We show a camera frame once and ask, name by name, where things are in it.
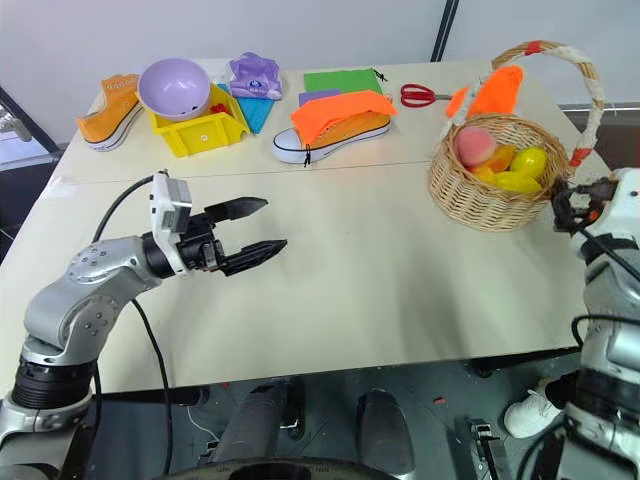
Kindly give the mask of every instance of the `basket handle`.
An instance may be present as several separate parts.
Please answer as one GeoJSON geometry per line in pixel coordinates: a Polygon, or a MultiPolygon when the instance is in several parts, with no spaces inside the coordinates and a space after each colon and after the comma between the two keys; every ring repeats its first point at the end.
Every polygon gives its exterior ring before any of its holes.
{"type": "Polygon", "coordinates": [[[452,122],[454,125],[462,125],[467,118],[467,113],[471,108],[471,104],[476,98],[476,95],[482,88],[482,85],[487,81],[489,76],[494,70],[513,62],[514,60],[529,56],[534,53],[543,53],[545,55],[551,55],[553,57],[566,60],[573,63],[584,79],[584,83],[589,90],[593,105],[589,112],[589,118],[587,120],[587,126],[584,132],[580,135],[578,143],[573,150],[569,165],[571,167],[578,167],[582,161],[591,153],[594,145],[596,144],[596,130],[600,126],[600,119],[604,113],[604,90],[602,88],[602,82],[596,72],[596,67],[593,62],[589,60],[582,52],[557,42],[548,42],[546,40],[536,40],[533,42],[525,42],[517,47],[507,50],[502,55],[494,58],[491,61],[491,68],[488,72],[480,77],[473,87],[469,90],[469,93],[465,95],[464,102],[456,115],[453,117],[452,122]]]}

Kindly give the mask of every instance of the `yellow container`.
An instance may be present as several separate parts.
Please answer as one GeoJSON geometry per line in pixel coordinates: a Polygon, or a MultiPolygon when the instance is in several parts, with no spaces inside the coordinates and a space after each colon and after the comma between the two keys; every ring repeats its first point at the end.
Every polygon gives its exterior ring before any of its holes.
{"type": "Polygon", "coordinates": [[[184,157],[212,148],[239,142],[242,133],[249,133],[249,126],[235,98],[211,84],[209,107],[222,103],[231,115],[212,113],[184,122],[172,122],[150,110],[151,129],[162,135],[176,157],[184,157]]]}

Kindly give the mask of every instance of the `white wall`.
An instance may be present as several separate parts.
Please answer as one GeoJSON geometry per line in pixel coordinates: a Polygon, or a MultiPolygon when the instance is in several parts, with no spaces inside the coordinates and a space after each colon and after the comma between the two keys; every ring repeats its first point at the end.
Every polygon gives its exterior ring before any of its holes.
{"type": "MultiPolygon", "coordinates": [[[[57,142],[99,81],[162,57],[253,50],[283,68],[428,61],[445,0],[0,0],[0,85],[57,142]]],[[[607,97],[640,100],[638,0],[460,0],[444,60],[489,60],[532,39],[596,62],[607,97]]],[[[559,103],[585,102],[572,66],[525,65],[559,103]]]]}
{"type": "Polygon", "coordinates": [[[430,58],[444,0],[2,0],[0,85],[56,142],[101,79],[251,50],[283,68],[430,58]]]}
{"type": "MultiPolygon", "coordinates": [[[[443,60],[492,59],[529,40],[582,50],[596,65],[609,102],[640,101],[640,1],[460,0],[443,60]]],[[[574,66],[534,55],[521,64],[558,103],[588,103],[574,66]]]]}

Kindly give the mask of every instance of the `purple bowl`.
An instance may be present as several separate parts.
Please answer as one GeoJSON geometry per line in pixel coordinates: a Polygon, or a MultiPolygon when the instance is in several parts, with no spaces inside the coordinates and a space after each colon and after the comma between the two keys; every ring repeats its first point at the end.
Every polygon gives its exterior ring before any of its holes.
{"type": "Polygon", "coordinates": [[[185,58],[150,65],[138,79],[138,95],[154,113],[174,122],[190,120],[209,106],[209,75],[185,58]]]}

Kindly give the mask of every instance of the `white table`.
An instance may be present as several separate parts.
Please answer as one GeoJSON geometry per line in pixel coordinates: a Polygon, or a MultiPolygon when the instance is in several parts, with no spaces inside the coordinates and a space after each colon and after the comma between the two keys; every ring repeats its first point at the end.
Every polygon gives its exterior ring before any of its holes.
{"type": "MultiPolygon", "coordinates": [[[[482,68],[443,63],[380,70],[391,80],[385,91],[397,97],[407,82],[452,92],[482,68]]],[[[445,121],[445,102],[399,106],[387,136],[304,169],[269,154],[273,134],[289,126],[294,94],[302,91],[301,72],[284,79],[288,94],[263,133],[234,146],[174,159],[147,119],[107,154],[74,138],[54,173],[72,185],[45,191],[0,267],[1,394],[13,385],[29,300],[89,242],[111,201],[132,180],[160,168],[189,179],[194,213],[237,196],[269,200],[253,216],[216,228],[227,252],[263,239],[289,240],[253,270],[230,278],[199,272],[172,278],[139,297],[172,386],[572,345],[569,321],[584,311],[584,266],[568,236],[552,231],[549,209],[525,228],[490,234],[457,224],[433,203],[428,155],[445,121]]],[[[576,130],[532,78],[519,109],[573,145],[576,130]]],[[[584,167],[580,181],[608,172],[597,155],[584,167]]],[[[106,238],[149,230],[147,195],[141,189],[117,210],[106,238]]],[[[99,363],[105,392],[161,385],[130,307],[99,363]]]]}

